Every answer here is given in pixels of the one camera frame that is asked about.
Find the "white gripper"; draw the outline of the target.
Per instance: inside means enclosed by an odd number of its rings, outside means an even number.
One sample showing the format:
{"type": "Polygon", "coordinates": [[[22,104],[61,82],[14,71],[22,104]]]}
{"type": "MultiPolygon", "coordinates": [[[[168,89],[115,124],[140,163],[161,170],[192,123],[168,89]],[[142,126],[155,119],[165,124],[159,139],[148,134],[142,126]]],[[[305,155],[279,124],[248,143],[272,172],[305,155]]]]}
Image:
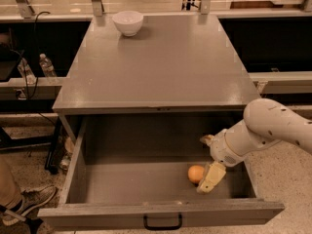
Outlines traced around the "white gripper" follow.
{"type": "Polygon", "coordinates": [[[225,139],[226,130],[212,135],[205,135],[200,141],[210,147],[214,162],[205,165],[203,177],[197,186],[198,193],[210,193],[226,175],[225,167],[234,167],[244,161],[244,158],[231,150],[225,139]]]}

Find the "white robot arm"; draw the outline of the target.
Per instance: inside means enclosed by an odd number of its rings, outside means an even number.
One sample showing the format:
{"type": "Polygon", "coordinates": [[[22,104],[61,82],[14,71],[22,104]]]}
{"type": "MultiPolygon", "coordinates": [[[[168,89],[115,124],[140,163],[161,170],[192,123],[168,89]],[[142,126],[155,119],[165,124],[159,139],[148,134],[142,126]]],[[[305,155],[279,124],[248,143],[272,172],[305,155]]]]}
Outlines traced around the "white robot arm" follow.
{"type": "Polygon", "coordinates": [[[214,161],[206,164],[197,192],[210,193],[226,175],[227,167],[235,167],[249,153],[265,150],[281,140],[312,153],[312,122],[275,100],[251,101],[240,122],[214,136],[201,137],[214,161]]]}

